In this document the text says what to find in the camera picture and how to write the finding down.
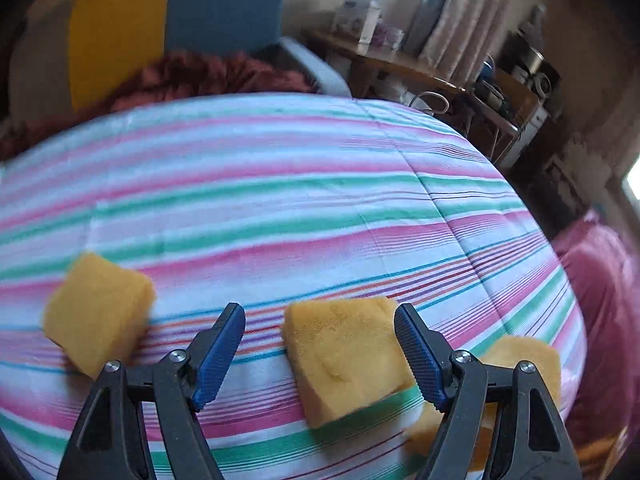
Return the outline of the grey yellow blue headboard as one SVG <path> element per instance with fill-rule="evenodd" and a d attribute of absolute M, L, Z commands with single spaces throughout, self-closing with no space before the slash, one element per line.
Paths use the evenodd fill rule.
<path fill-rule="evenodd" d="M 27 26 L 9 111 L 31 122 L 96 104 L 174 51 L 254 53 L 281 36 L 283 0 L 65 0 Z"/>

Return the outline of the pink quilt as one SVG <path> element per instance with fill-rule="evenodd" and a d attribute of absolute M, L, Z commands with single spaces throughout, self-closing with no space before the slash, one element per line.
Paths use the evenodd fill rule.
<path fill-rule="evenodd" d="M 584 319 L 587 354 L 566 426 L 574 445 L 639 426 L 639 254 L 592 214 L 552 242 Z"/>

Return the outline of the white product box on desk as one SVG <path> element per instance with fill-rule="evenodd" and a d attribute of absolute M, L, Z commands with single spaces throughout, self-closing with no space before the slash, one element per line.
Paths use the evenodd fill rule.
<path fill-rule="evenodd" d="M 331 32 L 370 44 L 381 13 L 378 0 L 344 0 L 334 14 Z"/>

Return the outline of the wooden desk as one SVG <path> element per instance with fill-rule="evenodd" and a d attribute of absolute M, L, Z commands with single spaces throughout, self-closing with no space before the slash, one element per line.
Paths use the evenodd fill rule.
<path fill-rule="evenodd" d="M 510 102 L 513 112 L 510 119 L 503 117 L 482 101 L 471 86 L 457 86 L 442 78 L 425 62 L 410 58 L 405 53 L 357 44 L 355 41 L 322 30 L 307 29 L 304 36 L 314 53 L 334 53 L 352 62 L 347 84 L 352 95 L 358 99 L 368 96 L 372 91 L 374 78 L 384 73 L 422 84 L 426 90 L 447 98 L 454 106 L 449 114 L 460 118 L 464 134 L 471 132 L 476 118 L 484 120 L 494 134 L 491 147 L 501 150 L 491 153 L 493 160 L 505 158 L 515 144 L 525 139 L 525 133 L 533 129 L 539 102 L 533 92 L 504 73 L 496 73 L 496 81 Z"/>

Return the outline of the striped bed sheet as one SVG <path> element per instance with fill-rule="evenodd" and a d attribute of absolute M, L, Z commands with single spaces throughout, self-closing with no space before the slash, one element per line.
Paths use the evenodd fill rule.
<path fill-rule="evenodd" d="M 229 479 L 402 479 L 416 389 L 326 428 L 304 421 L 280 327 L 291 302 L 385 296 L 456 348 L 535 337 L 568 413 L 586 336 L 574 292 L 511 185 L 459 133 L 391 102 L 248 94 L 141 107 L 1 169 L 1 428 L 36 479 L 58 472 L 90 380 L 42 312 L 83 252 L 145 273 L 153 363 L 229 302 L 246 330 L 200 422 Z"/>

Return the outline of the maroon blanket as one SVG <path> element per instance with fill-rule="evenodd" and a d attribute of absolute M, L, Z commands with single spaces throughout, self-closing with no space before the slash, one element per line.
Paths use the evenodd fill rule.
<path fill-rule="evenodd" d="M 197 96 L 259 92 L 312 93 L 314 86 L 299 70 L 277 68 L 244 52 L 225 58 L 186 51 L 169 53 L 92 105 L 12 127 L 1 138 L 1 160 L 8 162 L 51 136 L 109 114 Z"/>

